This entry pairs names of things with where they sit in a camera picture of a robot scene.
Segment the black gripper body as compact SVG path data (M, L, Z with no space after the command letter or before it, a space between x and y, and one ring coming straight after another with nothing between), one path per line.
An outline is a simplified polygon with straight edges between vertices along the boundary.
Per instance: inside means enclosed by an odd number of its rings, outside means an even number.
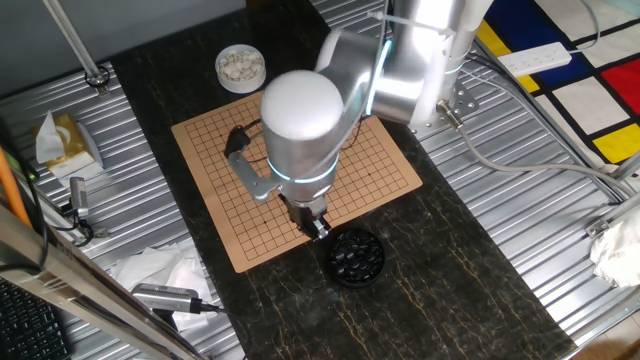
M323 196L305 203L289 200L284 195L280 195L279 199L285 204L290 220L300 231L303 227L312 227L314 219L324 218L327 213L328 203Z

